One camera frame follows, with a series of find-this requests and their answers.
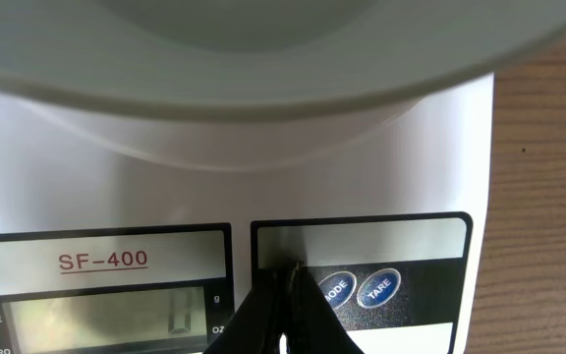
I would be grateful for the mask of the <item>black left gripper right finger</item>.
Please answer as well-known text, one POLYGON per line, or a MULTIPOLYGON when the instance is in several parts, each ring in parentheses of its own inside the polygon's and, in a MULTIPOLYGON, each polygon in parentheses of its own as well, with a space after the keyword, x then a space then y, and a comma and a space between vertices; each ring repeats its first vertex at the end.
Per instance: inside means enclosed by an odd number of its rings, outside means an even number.
POLYGON ((296 263, 286 272, 283 333, 291 354, 363 354, 331 309, 309 271, 296 263))

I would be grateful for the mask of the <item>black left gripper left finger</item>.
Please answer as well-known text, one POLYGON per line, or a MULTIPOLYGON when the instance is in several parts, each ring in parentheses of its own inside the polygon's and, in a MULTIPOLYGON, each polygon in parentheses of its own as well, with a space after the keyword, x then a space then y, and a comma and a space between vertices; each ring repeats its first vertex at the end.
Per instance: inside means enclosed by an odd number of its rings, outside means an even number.
POLYGON ((278 353, 282 285, 282 270, 260 274, 240 308, 204 354, 278 353))

